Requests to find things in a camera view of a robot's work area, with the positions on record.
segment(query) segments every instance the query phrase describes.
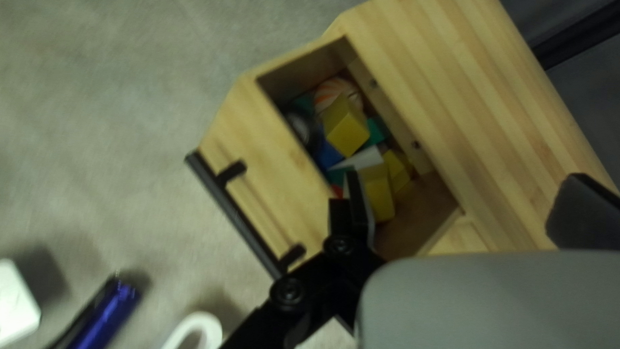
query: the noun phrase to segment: black drawer handle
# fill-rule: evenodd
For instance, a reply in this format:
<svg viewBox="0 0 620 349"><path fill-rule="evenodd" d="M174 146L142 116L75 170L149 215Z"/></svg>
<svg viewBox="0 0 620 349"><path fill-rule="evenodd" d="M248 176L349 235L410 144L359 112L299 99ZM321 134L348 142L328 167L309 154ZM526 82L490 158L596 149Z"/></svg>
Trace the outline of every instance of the black drawer handle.
<svg viewBox="0 0 620 349"><path fill-rule="evenodd" d="M218 174L215 174L198 150L188 154L185 157L185 162L205 185L232 225L274 279L279 279L285 275L288 267L306 254L306 249L297 244L286 252L281 259L278 259L234 198L228 193L226 190L228 182L247 171L246 164L243 161L235 161Z"/></svg>

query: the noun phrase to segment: white cable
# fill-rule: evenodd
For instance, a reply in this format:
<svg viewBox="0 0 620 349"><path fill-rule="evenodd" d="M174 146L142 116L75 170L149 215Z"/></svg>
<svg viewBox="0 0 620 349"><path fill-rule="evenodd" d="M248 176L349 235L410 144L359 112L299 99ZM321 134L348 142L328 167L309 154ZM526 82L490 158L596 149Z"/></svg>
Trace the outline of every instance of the white cable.
<svg viewBox="0 0 620 349"><path fill-rule="evenodd" d="M222 325L218 318L207 312L194 312L179 323L161 349L178 349L194 332L200 334L196 349L217 349L222 344Z"/></svg>

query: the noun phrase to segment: dark gray surface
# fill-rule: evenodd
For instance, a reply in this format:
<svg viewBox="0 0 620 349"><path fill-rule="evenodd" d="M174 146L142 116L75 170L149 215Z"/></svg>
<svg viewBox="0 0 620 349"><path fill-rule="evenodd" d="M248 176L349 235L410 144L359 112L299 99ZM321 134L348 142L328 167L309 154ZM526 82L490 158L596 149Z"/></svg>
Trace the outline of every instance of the dark gray surface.
<svg viewBox="0 0 620 349"><path fill-rule="evenodd" d="M535 46L612 0L500 0L529 43Z"/></svg>
<svg viewBox="0 0 620 349"><path fill-rule="evenodd" d="M547 74L616 186L620 186L620 35Z"/></svg>
<svg viewBox="0 0 620 349"><path fill-rule="evenodd" d="M368 281L364 349L617 349L620 254L409 258Z"/></svg>

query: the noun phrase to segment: yellow block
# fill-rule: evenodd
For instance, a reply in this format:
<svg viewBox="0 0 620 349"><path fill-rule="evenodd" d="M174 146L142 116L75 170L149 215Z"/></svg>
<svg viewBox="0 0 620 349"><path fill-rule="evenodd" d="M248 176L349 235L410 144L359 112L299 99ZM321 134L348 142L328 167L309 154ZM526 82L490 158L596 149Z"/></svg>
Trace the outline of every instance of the yellow block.
<svg viewBox="0 0 620 349"><path fill-rule="evenodd" d="M392 181L392 193L395 194L409 182L414 168L406 155L392 149L383 154L383 161L387 165L387 171Z"/></svg>
<svg viewBox="0 0 620 349"><path fill-rule="evenodd" d="M377 223L390 220L396 214L387 168L382 163L358 171Z"/></svg>
<svg viewBox="0 0 620 349"><path fill-rule="evenodd" d="M336 98L322 118L327 141L344 157L351 157L370 138L364 113L344 94Z"/></svg>

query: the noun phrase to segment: toy block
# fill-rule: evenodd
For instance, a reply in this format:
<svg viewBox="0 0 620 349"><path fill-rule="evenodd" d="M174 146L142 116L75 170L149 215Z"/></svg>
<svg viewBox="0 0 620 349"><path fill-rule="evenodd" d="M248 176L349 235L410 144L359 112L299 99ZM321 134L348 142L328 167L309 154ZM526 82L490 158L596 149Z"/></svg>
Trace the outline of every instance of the toy block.
<svg viewBox="0 0 620 349"><path fill-rule="evenodd" d="M370 137L364 113L341 94L322 116L325 137L345 158L351 157Z"/></svg>
<svg viewBox="0 0 620 349"><path fill-rule="evenodd" d="M337 186L336 184L332 184L332 190L336 195L337 199L342 199L344 196L344 191L341 186Z"/></svg>
<svg viewBox="0 0 620 349"><path fill-rule="evenodd" d="M327 171L327 180L330 184L334 184L344 188L345 186L345 174L349 171L354 171L355 168L353 166L336 168L334 170L330 169Z"/></svg>
<svg viewBox="0 0 620 349"><path fill-rule="evenodd" d="M314 96L310 93L304 93L292 100L290 107L302 116L314 117Z"/></svg>
<svg viewBox="0 0 620 349"><path fill-rule="evenodd" d="M368 131L370 132L370 138L366 141L365 146L375 145L388 139L390 136L389 129L383 120L378 117L371 117L366 120L368 125Z"/></svg>
<svg viewBox="0 0 620 349"><path fill-rule="evenodd" d="M380 164L358 171L377 223L388 221L396 214L387 168Z"/></svg>
<svg viewBox="0 0 620 349"><path fill-rule="evenodd" d="M373 145L372 147L360 150L350 158L344 159L329 169L336 170L343 167L354 167L356 170L361 170L362 168L371 167L380 163L383 163L383 157L381 156L379 148Z"/></svg>
<svg viewBox="0 0 620 349"><path fill-rule="evenodd" d="M407 159L407 156L396 150L388 150L383 154L383 160L389 172L390 181L392 183L392 192L396 193L401 190L411 179L414 167Z"/></svg>
<svg viewBox="0 0 620 349"><path fill-rule="evenodd" d="M336 165L338 162L344 159L344 156L342 156L342 154L340 154L338 150L336 150L325 139L325 135L323 134L322 129L319 130L318 134L318 146L312 154L312 158L314 159L314 162L316 162L316 165L319 167L319 169L321 169L323 173L326 173L330 167Z"/></svg>

